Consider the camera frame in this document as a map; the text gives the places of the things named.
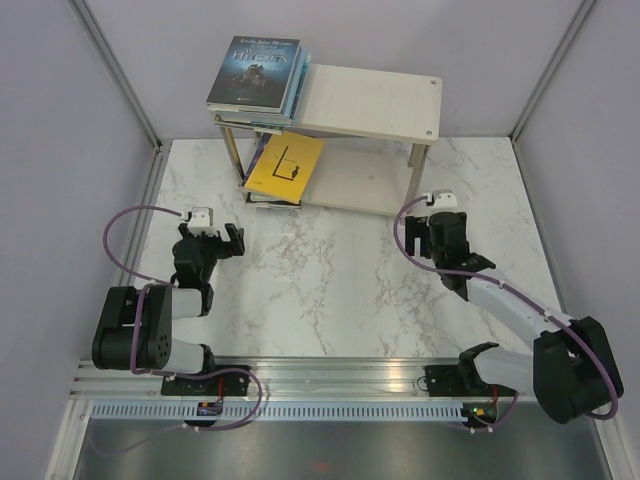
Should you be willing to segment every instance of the shelf leg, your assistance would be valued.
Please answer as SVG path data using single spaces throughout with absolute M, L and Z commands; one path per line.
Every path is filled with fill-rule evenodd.
M 409 166 L 413 168 L 411 174 L 411 180 L 409 181 L 409 189 L 407 190 L 407 197 L 405 203 L 410 202 L 416 198 L 418 193 L 418 187 L 420 186 L 420 180 L 422 179 L 422 172 L 424 170 L 424 164 L 429 153 L 429 145 L 420 145 L 414 143 L 411 147 L 411 155 L 409 156 Z
M 231 159 L 231 165 L 233 166 L 233 169 L 238 176 L 239 184 L 242 184 L 242 182 L 244 181 L 244 168 L 242 168 L 242 161 L 240 160 L 240 155 L 238 154 L 236 141 L 233 138 L 233 132 L 229 127 L 220 127 L 220 131 L 222 132 L 222 139 L 224 140 L 224 144 L 227 147 L 227 152 L 229 153 L 229 158 Z

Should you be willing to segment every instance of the gray wall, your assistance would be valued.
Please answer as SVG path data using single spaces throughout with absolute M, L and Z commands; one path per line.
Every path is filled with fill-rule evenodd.
M 205 109 L 234 34 L 300 38 L 315 63 L 439 76 L 442 135 L 506 135 L 579 0 L 88 0 L 163 138 Z
M 521 139 L 569 312 L 601 320 L 640 451 L 640 2 L 600 2 Z
M 0 65 L 0 477 L 35 480 L 152 152 L 65 0 L 0 2 Z

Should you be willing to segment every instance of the book title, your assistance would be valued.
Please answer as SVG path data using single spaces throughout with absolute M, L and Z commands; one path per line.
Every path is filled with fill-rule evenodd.
M 280 62 L 287 63 L 289 59 L 284 53 L 270 52 L 267 50 L 258 50 L 247 48 L 245 50 L 236 51 L 233 54 L 234 60 L 249 60 L 251 62 Z

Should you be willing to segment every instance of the wooden shelf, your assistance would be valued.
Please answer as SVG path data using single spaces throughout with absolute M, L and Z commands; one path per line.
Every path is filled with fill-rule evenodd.
M 296 128 L 431 145 L 440 131 L 437 77 L 311 65 Z
M 328 139 L 301 203 L 395 215 L 412 172 L 406 158 L 340 148 Z
M 412 143 L 409 162 L 327 142 L 301 203 L 395 215 L 416 194 L 428 146 L 440 134 L 437 77 L 311 65 L 293 127 Z M 239 181 L 244 169 L 221 127 Z

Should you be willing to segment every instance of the blue book cover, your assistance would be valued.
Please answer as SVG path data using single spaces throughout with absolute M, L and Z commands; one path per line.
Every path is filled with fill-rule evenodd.
M 300 40 L 233 37 L 207 103 L 219 110 L 280 112 Z
M 306 70 L 311 62 L 311 53 L 304 48 L 300 48 L 300 53 L 296 59 L 296 64 L 291 77 L 291 85 L 286 94 L 281 114 L 257 113 L 257 112 L 219 112 L 220 118 L 227 122 L 241 123 L 263 123 L 271 125 L 290 126 L 293 124 L 294 105 L 300 96 L 300 91 L 304 83 Z

